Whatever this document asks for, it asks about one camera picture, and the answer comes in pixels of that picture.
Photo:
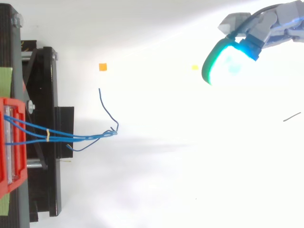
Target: black wire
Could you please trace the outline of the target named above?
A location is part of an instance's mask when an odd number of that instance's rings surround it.
[[[278,7],[281,4],[276,4],[276,5],[272,5],[272,6],[267,6],[263,9],[260,9],[259,11],[255,12],[254,14],[252,14],[249,18],[247,18],[236,30],[232,31],[230,34],[227,35],[227,38],[229,39],[235,39],[237,37],[237,35],[242,32],[242,30],[254,19],[256,18],[258,15],[260,15],[261,13],[264,13],[265,11],[268,10],[272,10],[276,7]]]
[[[292,117],[289,117],[288,119],[283,120],[283,122],[285,122],[285,121],[287,121],[287,120],[290,120],[291,118],[293,118],[293,117],[295,117],[296,115],[299,115],[299,114],[301,114],[301,113],[297,113],[297,114],[293,115]]]

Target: gray robot arm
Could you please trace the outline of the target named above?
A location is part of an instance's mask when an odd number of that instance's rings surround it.
[[[250,13],[229,14],[218,28],[228,35],[250,16]],[[261,48],[290,40],[304,42],[304,3],[297,0],[265,11],[251,20],[237,36],[246,37]]]

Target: orange sticker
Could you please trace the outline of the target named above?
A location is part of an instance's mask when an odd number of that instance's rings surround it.
[[[99,64],[99,71],[106,71],[106,70],[107,70],[106,63],[100,63]]]

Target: cable bundle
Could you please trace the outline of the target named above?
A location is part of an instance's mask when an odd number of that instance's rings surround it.
[[[106,138],[106,137],[111,137],[113,135],[117,135],[118,132],[118,127],[119,127],[119,123],[111,116],[111,114],[108,112],[108,110],[105,108],[104,103],[101,99],[101,91],[99,89],[99,97],[100,97],[100,102],[104,108],[104,110],[108,113],[108,115],[111,117],[111,119],[117,124],[116,130],[114,130],[111,127],[111,130],[107,130],[102,134],[96,134],[96,135],[87,135],[87,136],[83,136],[83,135],[74,135],[74,134],[68,134],[68,133],[64,133],[64,132],[59,132],[59,131],[55,131],[55,130],[51,130],[45,127],[41,127],[32,123],[28,123],[19,119],[16,119],[14,117],[11,116],[4,116],[4,119],[6,121],[8,121],[10,124],[12,124],[13,126],[17,127],[18,129],[20,129],[21,131],[25,132],[26,134],[35,136],[37,138],[37,140],[32,140],[32,141],[25,141],[25,142],[15,142],[15,143],[6,143],[6,145],[23,145],[23,144],[31,144],[31,143],[47,143],[47,142],[63,142],[63,143],[77,143],[77,142],[82,142],[82,141],[92,141],[94,140],[94,142],[92,142],[91,144],[89,144],[88,146],[86,146],[85,148],[81,149],[81,150],[74,150],[69,144],[67,144],[67,148],[79,152],[82,151],[86,148],[88,148],[89,146],[93,145],[95,142],[97,142],[98,140],[100,140],[101,138]],[[17,124],[16,122],[20,123],[20,124],[25,124],[37,129],[41,129],[47,132],[47,135],[41,135],[41,134],[36,134],[30,131],[25,130],[24,128],[22,128],[19,124]],[[65,137],[61,137],[61,136],[50,136],[50,133],[55,133],[58,135],[63,135]]]

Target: red plastic frame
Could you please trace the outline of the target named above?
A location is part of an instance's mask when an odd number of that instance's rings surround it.
[[[19,187],[27,178],[27,148],[26,145],[14,146],[15,158],[15,175],[16,179],[11,184],[8,184],[6,154],[5,154],[5,139],[4,139],[4,106],[13,106],[13,117],[25,121],[25,104],[16,99],[0,98],[0,199],[7,193],[10,193]],[[25,124],[17,123],[25,129]],[[24,142],[26,140],[25,132],[17,127],[13,127],[14,142]]]

